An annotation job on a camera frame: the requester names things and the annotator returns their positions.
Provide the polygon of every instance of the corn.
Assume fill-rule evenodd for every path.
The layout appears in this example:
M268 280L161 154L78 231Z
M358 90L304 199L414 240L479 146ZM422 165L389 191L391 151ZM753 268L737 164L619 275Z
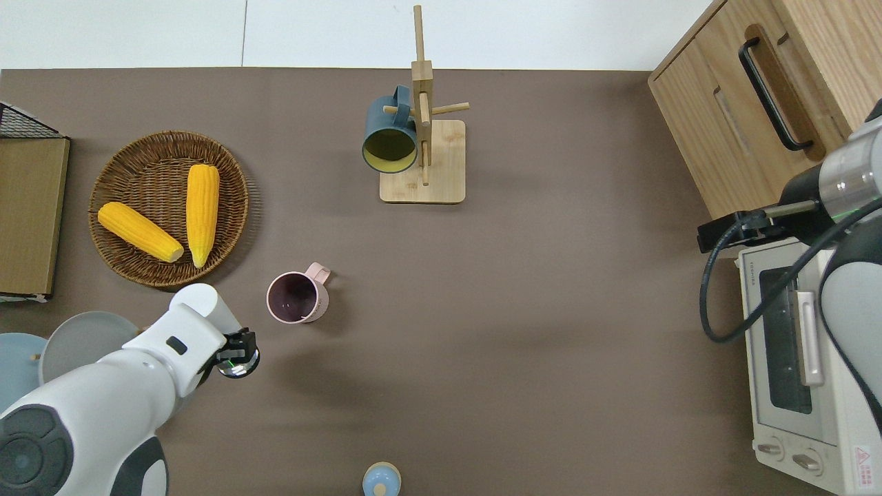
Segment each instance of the corn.
M187 176L187 244L193 265L201 268L214 246L221 177L213 165L198 163Z
M183 246L177 240L124 203L105 203L98 211L98 223L127 243L164 262L174 262L183 255Z

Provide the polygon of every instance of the oven window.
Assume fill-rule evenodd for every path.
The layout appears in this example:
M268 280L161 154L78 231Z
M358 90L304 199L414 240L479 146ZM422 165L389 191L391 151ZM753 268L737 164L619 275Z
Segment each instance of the oven window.
M759 273L759 289L763 299L790 267L774 268ZM791 295L796 281L779 294L763 314L766 335L766 365L772 405L797 413L811 413L811 391L799 377L799 352L796 347L796 322Z

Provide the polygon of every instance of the white wall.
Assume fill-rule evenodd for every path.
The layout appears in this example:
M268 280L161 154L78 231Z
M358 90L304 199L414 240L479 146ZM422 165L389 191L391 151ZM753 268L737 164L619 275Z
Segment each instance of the white wall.
M422 0L437 68L651 70L711 0ZM0 68L409 67L403 0L0 0Z

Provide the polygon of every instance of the round woven tray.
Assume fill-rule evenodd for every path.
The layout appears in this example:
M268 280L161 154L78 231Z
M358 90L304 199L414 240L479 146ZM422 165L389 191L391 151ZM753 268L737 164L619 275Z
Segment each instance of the round woven tray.
M220 173L218 222L214 247L202 268L187 249L187 175L207 163ZM98 223L98 210L121 201L163 228L184 247L167 263L142 252ZM233 250L248 217L248 184L233 154L201 134L164 131L145 136L117 152L98 175L89 199L89 230L98 253L117 274L154 288L170 288L215 269Z

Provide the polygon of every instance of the wooden mug stand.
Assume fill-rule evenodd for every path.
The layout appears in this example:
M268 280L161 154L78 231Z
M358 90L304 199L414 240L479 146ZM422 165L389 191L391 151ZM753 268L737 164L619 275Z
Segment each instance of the wooden mug stand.
M432 61L422 45L422 7L414 7L416 60L410 65L416 121L417 164L397 174L380 174L380 198L387 203L460 203L466 199L466 123L432 116L468 110L468 103L432 107ZM383 110L394 114L394 107Z

